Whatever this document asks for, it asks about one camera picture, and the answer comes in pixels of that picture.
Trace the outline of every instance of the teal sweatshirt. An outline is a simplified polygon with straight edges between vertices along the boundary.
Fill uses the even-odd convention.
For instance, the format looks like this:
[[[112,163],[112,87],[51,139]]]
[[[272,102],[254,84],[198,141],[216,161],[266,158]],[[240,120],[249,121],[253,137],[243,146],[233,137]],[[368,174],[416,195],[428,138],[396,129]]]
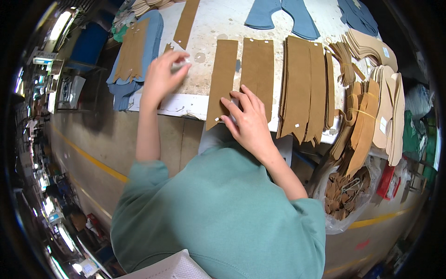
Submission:
[[[238,144],[195,156],[168,178],[135,162],[113,214],[113,251],[126,272],[182,249],[216,279],[321,278],[325,216],[314,199],[288,200]]]

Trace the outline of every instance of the yellow floor line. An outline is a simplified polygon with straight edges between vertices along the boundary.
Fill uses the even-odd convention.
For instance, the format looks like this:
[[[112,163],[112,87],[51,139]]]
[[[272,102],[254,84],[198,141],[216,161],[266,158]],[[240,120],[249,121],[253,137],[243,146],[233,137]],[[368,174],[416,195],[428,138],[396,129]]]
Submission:
[[[76,181],[76,179],[74,179],[74,177],[71,175],[71,173],[69,173],[70,175],[70,180],[73,181],[77,187],[79,187],[79,189],[81,189],[81,191],[96,205],[97,208],[99,208],[105,215],[107,215],[108,218],[112,218],[112,216],[110,215],[110,213],[108,213],[100,204],[98,204],[97,201],[95,201],[85,190],[84,188],[82,188],[82,186],[79,184],[79,182]]]
[[[345,268],[351,267],[351,266],[353,266],[353,265],[355,265],[357,263],[365,262],[365,261],[369,260],[372,257],[372,255],[373,254],[370,254],[370,255],[368,255],[365,258],[362,258],[362,259],[359,259],[359,260],[354,260],[354,261],[348,262],[348,263],[346,263],[344,265],[341,265],[340,267],[335,267],[335,268],[326,270],[326,271],[324,271],[324,274],[329,274],[329,273],[332,273],[332,272],[335,272],[335,271],[338,271],[338,270],[341,270],[341,269],[345,269]]]
[[[407,213],[407,212],[411,211],[415,207],[416,207],[416,205],[411,206],[408,209],[400,210],[400,211],[389,213],[389,214],[384,214],[384,215],[378,216],[376,218],[362,220],[362,221],[356,221],[356,222],[353,222],[353,224],[351,224],[350,227],[348,227],[348,228],[349,229],[356,229],[356,228],[360,228],[360,227],[370,226],[370,225],[373,225],[373,224],[376,224],[376,223],[381,223],[381,222],[383,222],[385,220],[394,218],[396,216],[403,215],[404,213]]]
[[[96,160],[95,158],[93,158],[92,156],[90,156],[87,152],[83,151],[82,149],[80,149],[77,145],[75,145],[74,143],[72,143],[69,139],[67,139],[64,135],[62,135],[61,132],[59,132],[59,130],[57,130],[57,128],[51,124],[51,127],[53,128],[53,130],[56,132],[56,134],[58,134],[69,146],[71,146],[72,148],[74,148],[74,150],[76,150],[77,152],[79,152],[82,156],[84,156],[88,161],[92,162],[94,165],[96,165],[97,167],[99,167],[101,170],[103,170],[104,172],[107,172],[108,174],[110,174],[111,176],[117,178],[118,180],[122,181],[122,182],[127,182],[127,176],[113,170],[112,168],[110,168],[109,166],[104,165],[102,162]]]
[[[127,181],[127,177],[115,170],[113,170],[112,168],[104,165],[103,163],[101,163],[100,161],[96,160],[95,158],[93,158],[92,156],[90,156],[87,152],[83,151],[82,149],[80,149],[77,145],[75,145],[74,143],[72,143],[69,139],[67,139],[64,135],[62,135],[61,132],[59,132],[59,130],[57,130],[57,128],[51,124],[51,127],[53,128],[53,130],[71,147],[73,147],[77,152],[79,152],[82,156],[84,156],[87,160],[89,160],[90,162],[92,162],[93,164],[95,164],[96,166],[98,166],[100,169],[104,170],[105,172],[107,172],[108,174],[110,174],[111,176],[116,177],[118,180],[122,181],[122,182],[126,182]],[[376,218],[372,218],[372,219],[368,219],[368,220],[362,220],[362,221],[356,221],[353,222],[350,227],[348,227],[349,229],[355,229],[355,228],[360,228],[360,227],[364,227],[364,226],[369,226],[369,225],[373,225],[376,223],[380,223],[383,222],[385,220],[394,218],[396,216],[400,216],[404,213],[407,213],[409,211],[411,211],[413,208],[415,208],[415,206],[412,206],[408,209],[405,210],[401,210],[398,212],[394,212],[394,213],[390,213],[390,214],[385,214],[385,215],[381,215],[378,216]]]

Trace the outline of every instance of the person's left hand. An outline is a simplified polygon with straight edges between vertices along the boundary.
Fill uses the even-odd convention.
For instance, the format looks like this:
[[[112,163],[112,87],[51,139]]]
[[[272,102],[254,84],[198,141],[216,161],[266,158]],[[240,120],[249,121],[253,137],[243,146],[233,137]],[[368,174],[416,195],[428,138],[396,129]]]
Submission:
[[[189,57],[187,52],[168,51],[150,63],[144,80],[142,94],[144,104],[156,109],[163,98],[177,88],[186,77],[191,65],[184,65],[174,74],[170,69],[173,63],[180,63],[186,57]]]

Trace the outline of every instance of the red container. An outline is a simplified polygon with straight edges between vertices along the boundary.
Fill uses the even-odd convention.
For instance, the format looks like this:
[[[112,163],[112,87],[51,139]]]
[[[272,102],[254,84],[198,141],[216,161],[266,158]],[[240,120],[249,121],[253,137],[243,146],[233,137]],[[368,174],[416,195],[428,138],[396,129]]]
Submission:
[[[387,197],[387,191],[389,190],[390,183],[392,179],[395,177],[398,179],[398,182],[395,187],[395,191],[393,192],[393,197],[395,198],[396,192],[398,192],[398,188],[401,184],[401,178],[396,177],[393,173],[395,172],[395,167],[391,167],[388,164],[386,164],[386,167],[384,168],[383,175],[381,176],[380,184],[378,185],[378,189],[376,190],[376,193],[381,196],[385,200],[390,200],[390,198]]]

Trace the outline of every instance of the worker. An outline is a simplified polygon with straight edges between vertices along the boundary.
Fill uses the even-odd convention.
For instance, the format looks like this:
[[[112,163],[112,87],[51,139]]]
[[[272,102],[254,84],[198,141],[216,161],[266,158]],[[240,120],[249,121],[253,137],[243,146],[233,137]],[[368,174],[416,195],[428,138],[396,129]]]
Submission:
[[[147,69],[140,100],[136,159],[111,222],[111,242],[126,272],[183,249],[216,279],[321,278],[325,215],[275,147],[265,106],[246,86],[221,98],[234,142],[210,148],[168,178],[161,159],[157,107],[190,68],[169,51]]]

